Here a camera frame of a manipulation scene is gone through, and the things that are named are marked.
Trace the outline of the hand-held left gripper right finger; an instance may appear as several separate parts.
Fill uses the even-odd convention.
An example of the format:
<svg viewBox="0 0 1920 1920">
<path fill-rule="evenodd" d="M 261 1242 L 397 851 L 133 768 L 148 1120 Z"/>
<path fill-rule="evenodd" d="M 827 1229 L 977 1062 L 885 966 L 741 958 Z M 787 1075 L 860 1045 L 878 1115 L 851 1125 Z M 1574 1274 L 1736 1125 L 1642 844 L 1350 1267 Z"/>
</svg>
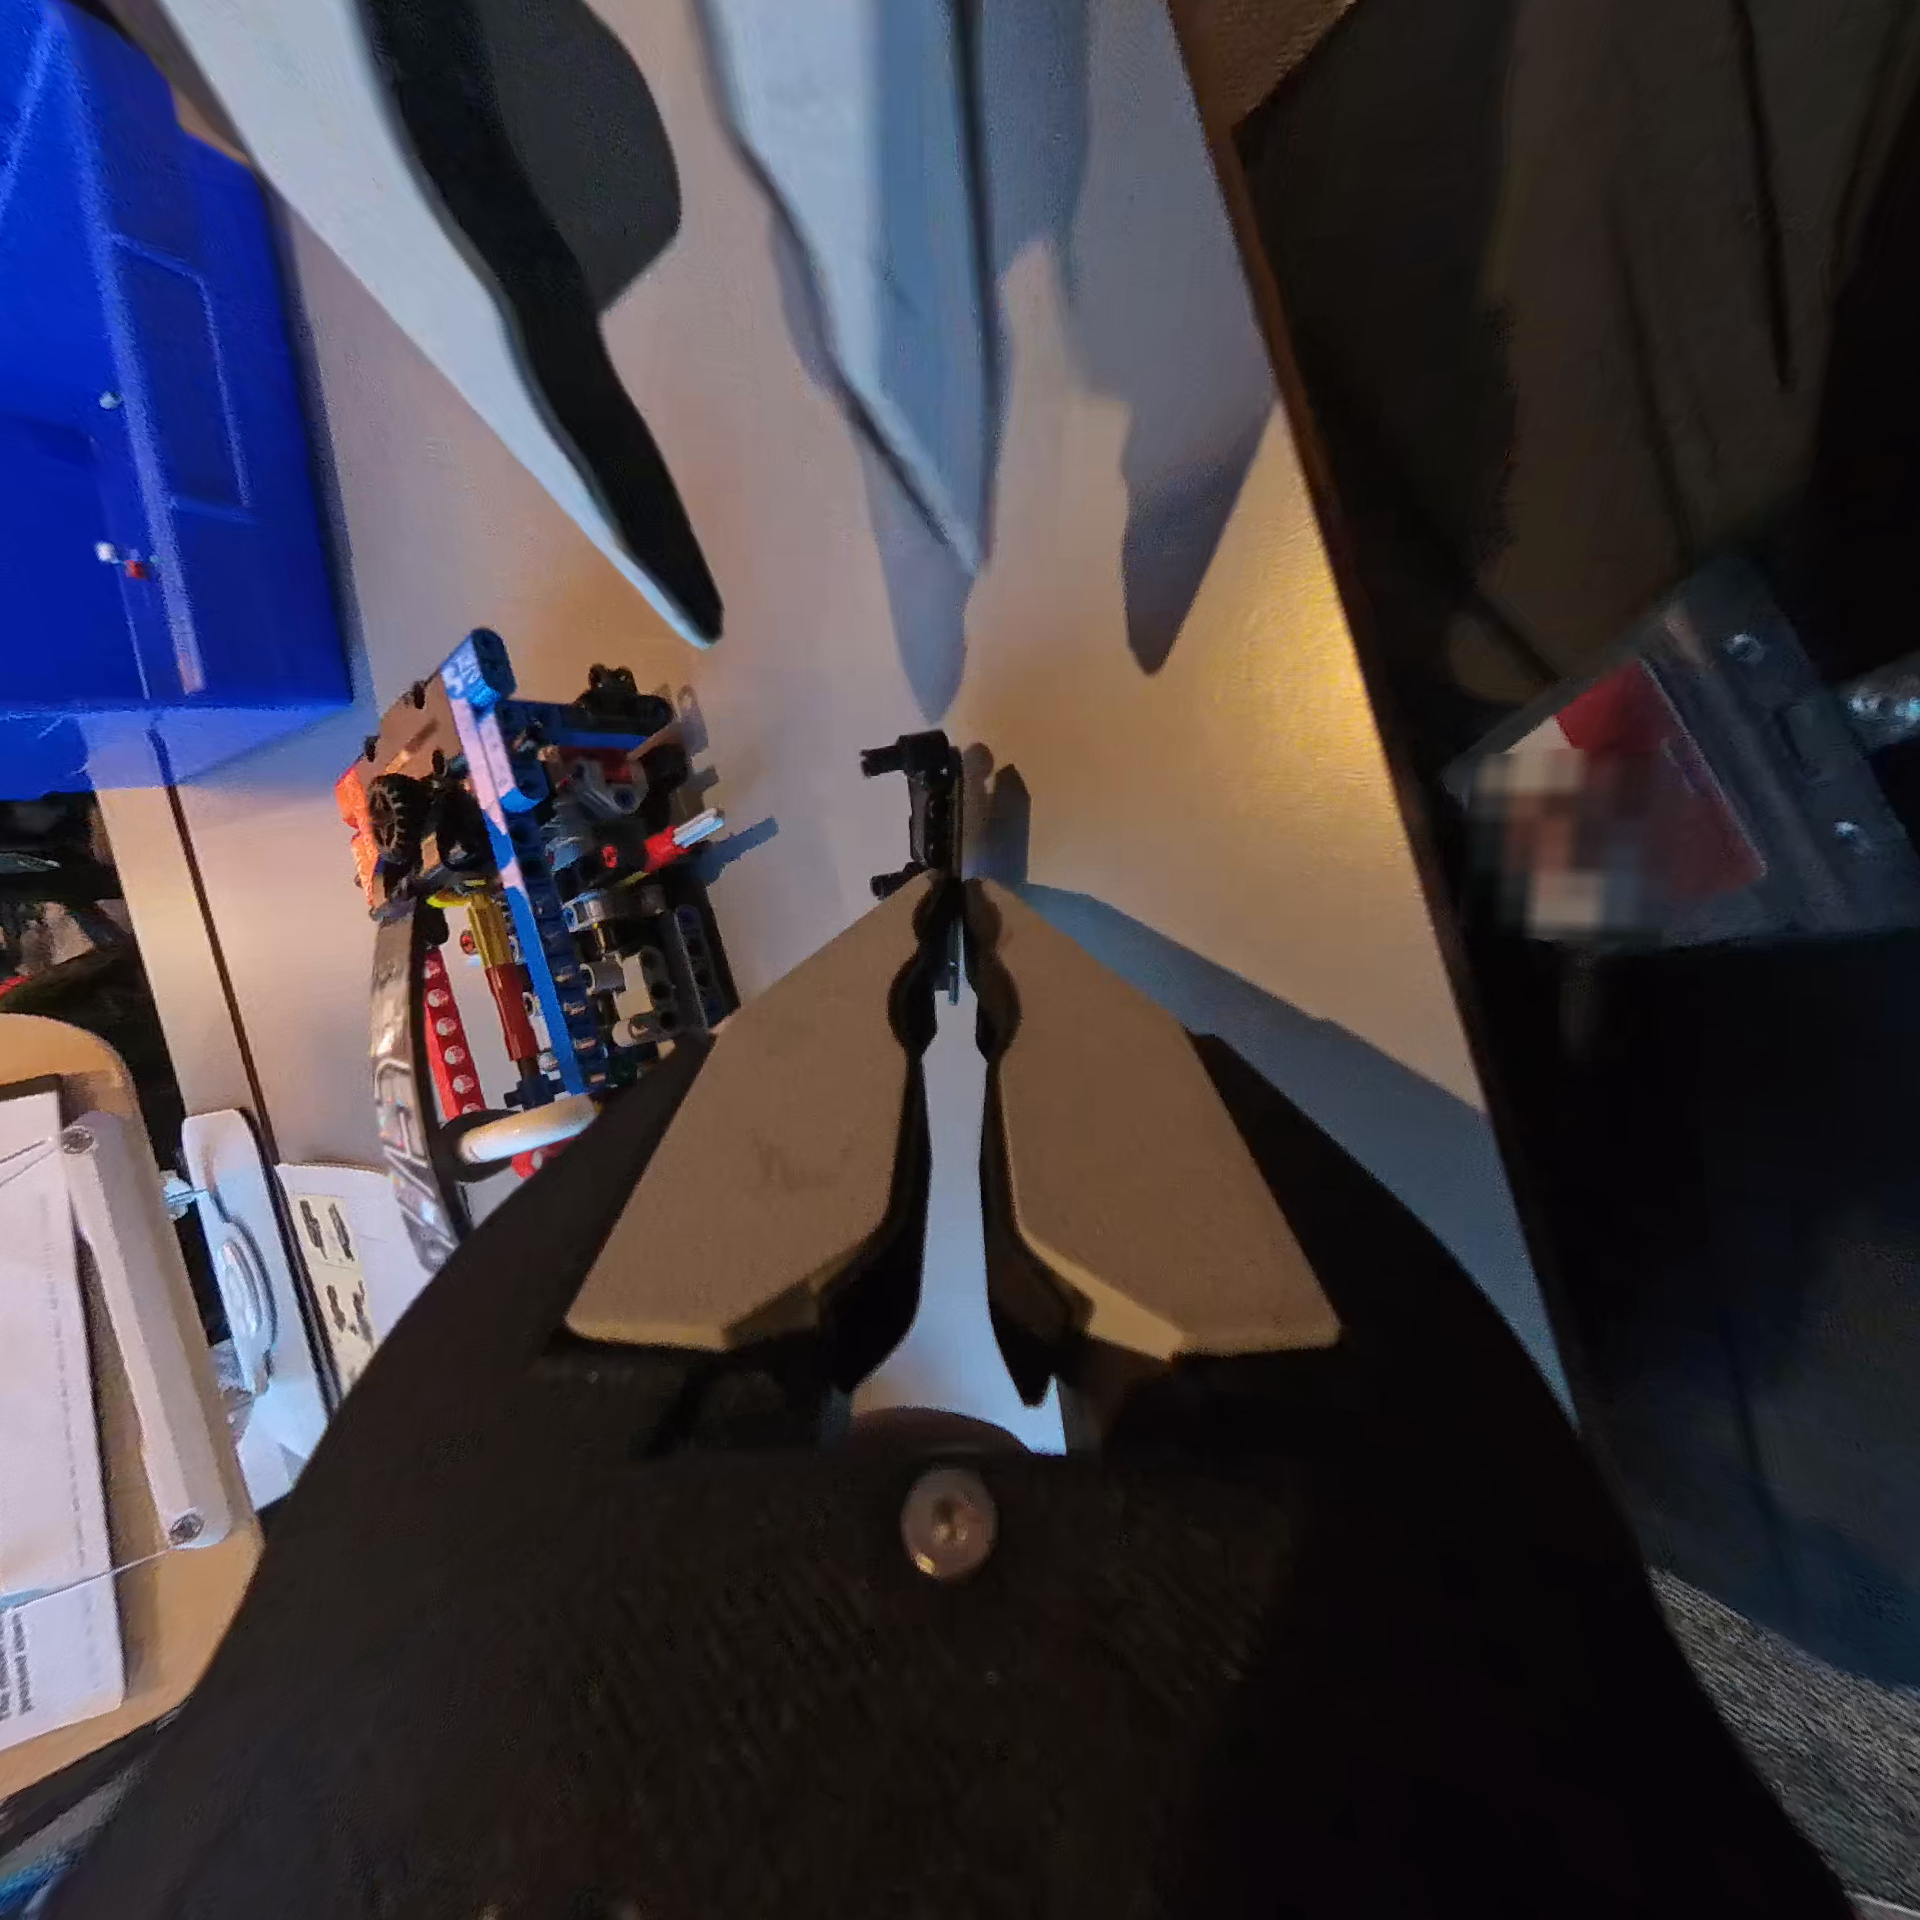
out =
<svg viewBox="0 0 1920 1920">
<path fill-rule="evenodd" d="M 972 882 L 981 1223 L 1024 1402 L 1090 1353 L 1150 1370 L 1340 1345 L 1310 1255 L 1194 1038 L 997 882 Z"/>
</svg>

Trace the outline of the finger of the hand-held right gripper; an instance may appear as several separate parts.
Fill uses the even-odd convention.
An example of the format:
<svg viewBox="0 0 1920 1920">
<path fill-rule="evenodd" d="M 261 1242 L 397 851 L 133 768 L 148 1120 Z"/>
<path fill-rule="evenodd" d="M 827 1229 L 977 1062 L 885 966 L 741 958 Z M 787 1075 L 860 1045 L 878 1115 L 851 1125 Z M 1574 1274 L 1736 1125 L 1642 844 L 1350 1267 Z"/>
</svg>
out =
<svg viewBox="0 0 1920 1920">
<path fill-rule="evenodd" d="M 704 4 L 733 133 L 805 251 L 839 390 L 968 574 L 994 369 L 958 4 Z"/>
<path fill-rule="evenodd" d="M 160 4 L 236 141 L 691 645 L 721 591 L 523 172 L 496 4 Z"/>
</svg>

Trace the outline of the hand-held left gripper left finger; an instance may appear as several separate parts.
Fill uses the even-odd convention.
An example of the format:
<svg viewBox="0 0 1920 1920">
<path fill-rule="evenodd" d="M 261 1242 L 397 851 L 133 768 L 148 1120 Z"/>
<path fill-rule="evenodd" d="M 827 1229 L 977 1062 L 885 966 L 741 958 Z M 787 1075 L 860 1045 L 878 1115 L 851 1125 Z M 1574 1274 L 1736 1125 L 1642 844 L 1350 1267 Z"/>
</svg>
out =
<svg viewBox="0 0 1920 1920">
<path fill-rule="evenodd" d="M 893 1354 L 920 1292 L 942 942 L 943 880 L 917 875 L 724 1023 L 564 1313 L 574 1338 L 806 1338 L 836 1387 Z"/>
</svg>

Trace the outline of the toy brick car chassis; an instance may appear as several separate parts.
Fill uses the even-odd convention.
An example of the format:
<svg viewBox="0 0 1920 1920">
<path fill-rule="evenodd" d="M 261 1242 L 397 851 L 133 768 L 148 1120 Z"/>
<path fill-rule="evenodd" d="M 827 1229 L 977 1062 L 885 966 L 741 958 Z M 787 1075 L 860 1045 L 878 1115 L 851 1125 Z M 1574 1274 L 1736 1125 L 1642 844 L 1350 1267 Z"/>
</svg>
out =
<svg viewBox="0 0 1920 1920">
<path fill-rule="evenodd" d="M 475 1186 L 534 1177 L 737 1010 L 708 882 L 779 824 L 704 807 L 694 718 L 609 662 L 570 701 L 525 697 L 477 627 L 338 782 L 375 932 L 378 1153 L 428 1272 L 475 1231 Z"/>
</svg>

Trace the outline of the small black brick part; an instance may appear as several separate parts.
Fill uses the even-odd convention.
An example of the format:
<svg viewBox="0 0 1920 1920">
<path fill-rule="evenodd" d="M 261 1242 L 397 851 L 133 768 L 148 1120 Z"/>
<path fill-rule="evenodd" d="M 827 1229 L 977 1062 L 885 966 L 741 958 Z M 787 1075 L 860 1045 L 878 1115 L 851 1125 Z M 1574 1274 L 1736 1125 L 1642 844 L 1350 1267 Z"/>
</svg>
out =
<svg viewBox="0 0 1920 1920">
<path fill-rule="evenodd" d="M 893 985 L 893 1020 L 905 1029 L 909 1015 L 933 1020 L 936 1002 L 958 1002 L 959 985 L 972 979 L 977 932 L 968 851 L 968 754 L 948 732 L 905 732 L 894 740 L 860 750 L 864 782 L 903 776 L 909 824 L 905 865 L 871 875 L 876 904 L 920 887 L 911 898 L 914 952 Z"/>
</svg>

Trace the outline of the blue storage bin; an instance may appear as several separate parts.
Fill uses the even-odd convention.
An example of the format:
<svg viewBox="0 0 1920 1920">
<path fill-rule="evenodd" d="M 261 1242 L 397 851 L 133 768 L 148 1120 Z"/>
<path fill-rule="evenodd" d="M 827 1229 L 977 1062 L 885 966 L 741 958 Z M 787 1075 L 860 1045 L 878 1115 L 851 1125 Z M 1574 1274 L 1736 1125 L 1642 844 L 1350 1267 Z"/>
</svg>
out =
<svg viewBox="0 0 1920 1920">
<path fill-rule="evenodd" d="M 351 701 L 259 181 L 117 31 L 4 4 L 4 801 Z"/>
</svg>

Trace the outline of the open instruction booklet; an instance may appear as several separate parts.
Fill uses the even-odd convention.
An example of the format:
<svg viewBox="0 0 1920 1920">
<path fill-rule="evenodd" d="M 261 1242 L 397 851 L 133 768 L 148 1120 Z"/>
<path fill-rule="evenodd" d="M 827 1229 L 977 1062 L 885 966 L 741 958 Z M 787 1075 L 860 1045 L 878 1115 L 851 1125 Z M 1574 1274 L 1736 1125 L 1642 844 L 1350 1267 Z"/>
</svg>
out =
<svg viewBox="0 0 1920 1920">
<path fill-rule="evenodd" d="M 339 1396 L 351 1396 L 439 1267 L 422 1260 L 385 1169 L 280 1162 L 278 1183 L 316 1305 L 325 1354 Z"/>
</svg>

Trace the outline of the white flat stand base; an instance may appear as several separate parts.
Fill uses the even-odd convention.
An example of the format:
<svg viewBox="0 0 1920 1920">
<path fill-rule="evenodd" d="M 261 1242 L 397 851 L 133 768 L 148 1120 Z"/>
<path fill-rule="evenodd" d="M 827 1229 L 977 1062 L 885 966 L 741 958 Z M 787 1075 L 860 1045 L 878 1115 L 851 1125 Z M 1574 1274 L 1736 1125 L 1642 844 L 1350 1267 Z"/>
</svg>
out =
<svg viewBox="0 0 1920 1920">
<path fill-rule="evenodd" d="M 276 1166 L 249 1115 L 188 1117 L 183 1177 L 228 1331 L 215 1379 L 255 1510 L 280 1501 L 325 1439 L 328 1370 Z"/>
</svg>

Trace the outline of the clear badge holder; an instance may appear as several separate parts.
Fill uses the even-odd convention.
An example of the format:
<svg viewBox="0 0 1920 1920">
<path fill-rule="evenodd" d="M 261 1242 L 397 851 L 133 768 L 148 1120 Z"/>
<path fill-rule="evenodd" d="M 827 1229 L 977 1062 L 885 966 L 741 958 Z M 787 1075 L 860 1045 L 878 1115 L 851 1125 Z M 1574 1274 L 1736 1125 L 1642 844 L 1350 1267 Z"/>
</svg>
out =
<svg viewBox="0 0 1920 1920">
<path fill-rule="evenodd" d="M 1654 953 L 1917 927 L 1906 828 L 1745 561 L 1694 573 L 1443 784 L 1473 880 L 1538 943 Z"/>
</svg>

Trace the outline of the clipboard with printed sheet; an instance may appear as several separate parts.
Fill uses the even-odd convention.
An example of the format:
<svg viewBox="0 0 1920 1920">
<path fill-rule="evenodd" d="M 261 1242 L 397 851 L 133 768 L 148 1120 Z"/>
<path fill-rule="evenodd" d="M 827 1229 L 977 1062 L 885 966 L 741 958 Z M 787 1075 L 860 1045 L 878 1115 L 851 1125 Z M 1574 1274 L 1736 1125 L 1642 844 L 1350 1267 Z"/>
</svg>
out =
<svg viewBox="0 0 1920 1920">
<path fill-rule="evenodd" d="M 131 1071 L 6 1015 L 6 1814 L 188 1700 L 261 1549 Z"/>
</svg>

